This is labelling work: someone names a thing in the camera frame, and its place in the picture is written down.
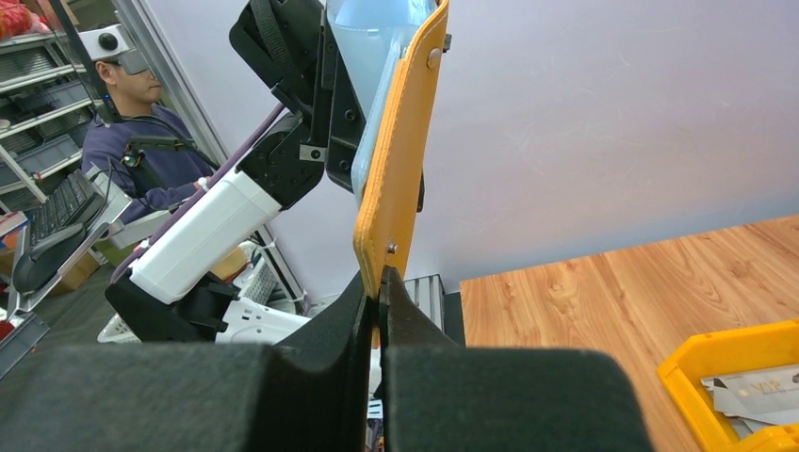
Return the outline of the yellow leather card holder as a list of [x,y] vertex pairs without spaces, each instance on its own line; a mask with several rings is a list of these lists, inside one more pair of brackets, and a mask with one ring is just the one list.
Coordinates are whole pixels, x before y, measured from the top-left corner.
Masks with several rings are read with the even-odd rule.
[[366,126],[351,167],[353,248],[366,293],[385,267],[403,274],[444,53],[447,1],[329,1],[328,24]]

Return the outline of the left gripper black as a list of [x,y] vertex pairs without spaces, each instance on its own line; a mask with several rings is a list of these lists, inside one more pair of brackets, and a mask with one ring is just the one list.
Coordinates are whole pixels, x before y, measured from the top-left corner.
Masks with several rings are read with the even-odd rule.
[[325,7],[319,1],[250,1],[229,41],[298,121],[297,157],[322,165],[334,184],[352,190],[366,115]]

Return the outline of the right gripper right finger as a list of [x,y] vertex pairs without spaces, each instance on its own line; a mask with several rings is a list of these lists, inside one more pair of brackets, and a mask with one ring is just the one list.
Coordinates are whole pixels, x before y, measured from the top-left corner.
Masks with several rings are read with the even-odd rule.
[[399,272],[379,292],[390,451],[649,451],[626,372],[562,347],[462,347],[414,305]]

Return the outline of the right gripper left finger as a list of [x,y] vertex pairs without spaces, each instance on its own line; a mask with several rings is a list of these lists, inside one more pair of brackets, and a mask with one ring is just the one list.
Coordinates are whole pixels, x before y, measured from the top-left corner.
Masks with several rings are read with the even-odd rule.
[[355,276],[274,345],[60,347],[1,425],[5,451],[361,451],[372,300]]

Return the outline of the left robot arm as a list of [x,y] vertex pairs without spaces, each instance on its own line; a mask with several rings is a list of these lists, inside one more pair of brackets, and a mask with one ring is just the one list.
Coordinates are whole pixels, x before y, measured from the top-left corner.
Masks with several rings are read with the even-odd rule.
[[365,118],[327,8],[252,1],[232,27],[232,46],[279,105],[115,271],[106,299],[140,341],[274,344],[304,325],[241,296],[212,268],[323,177],[354,190]]

